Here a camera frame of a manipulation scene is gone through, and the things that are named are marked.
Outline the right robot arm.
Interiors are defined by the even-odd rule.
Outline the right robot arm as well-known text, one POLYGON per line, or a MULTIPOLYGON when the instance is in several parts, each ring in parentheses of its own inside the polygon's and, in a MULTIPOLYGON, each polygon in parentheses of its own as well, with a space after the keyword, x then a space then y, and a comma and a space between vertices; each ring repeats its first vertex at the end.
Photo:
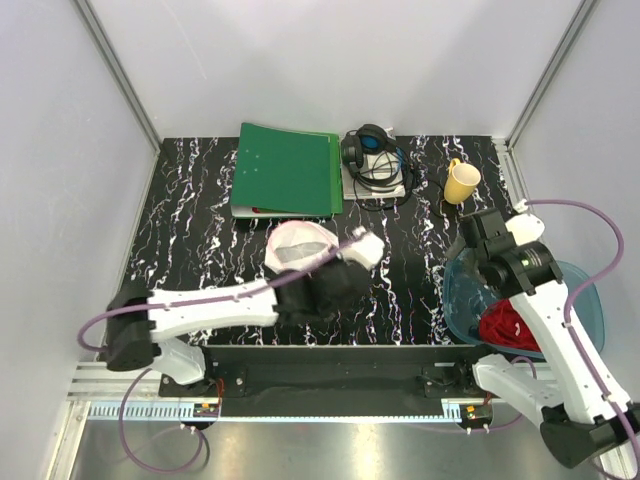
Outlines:
POLYGON ((639 405, 614 378, 587 335, 573 303, 592 279, 570 289, 531 214, 504 220, 495 209, 460 219, 459 240, 471 271, 507 300, 530 329, 556 380, 546 386, 490 346, 478 346, 454 371, 466 396, 489 392, 538 427, 564 467, 621 451, 639 451, 639 405))

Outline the red bra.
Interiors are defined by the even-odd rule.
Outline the red bra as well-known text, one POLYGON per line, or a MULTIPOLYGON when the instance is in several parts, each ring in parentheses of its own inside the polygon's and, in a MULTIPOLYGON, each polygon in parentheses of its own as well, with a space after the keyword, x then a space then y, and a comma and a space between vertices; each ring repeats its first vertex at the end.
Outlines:
POLYGON ((523 351, 540 352, 533 333, 507 299, 490 305, 478 322, 478 336, 485 343, 523 351))

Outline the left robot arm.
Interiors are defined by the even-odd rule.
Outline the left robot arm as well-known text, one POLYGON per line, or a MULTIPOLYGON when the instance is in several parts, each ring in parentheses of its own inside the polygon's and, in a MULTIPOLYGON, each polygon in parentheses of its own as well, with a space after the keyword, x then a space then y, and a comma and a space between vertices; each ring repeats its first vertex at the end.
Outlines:
POLYGON ((216 372, 204 349, 180 337, 199 330, 273 327, 327 321, 369 290, 369 270, 354 260, 333 258, 312 271, 289 270, 274 278, 204 290, 120 292, 108 307, 107 369, 150 368, 196 396, 215 386, 216 372))

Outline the white pink mesh laundry bag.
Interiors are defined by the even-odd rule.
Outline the white pink mesh laundry bag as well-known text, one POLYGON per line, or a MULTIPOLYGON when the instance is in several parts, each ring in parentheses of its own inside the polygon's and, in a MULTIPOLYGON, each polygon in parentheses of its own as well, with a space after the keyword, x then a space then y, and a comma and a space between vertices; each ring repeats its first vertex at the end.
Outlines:
POLYGON ((303 270, 337 246, 338 237, 319 224, 290 220, 268 237, 264 264, 274 273, 303 270))

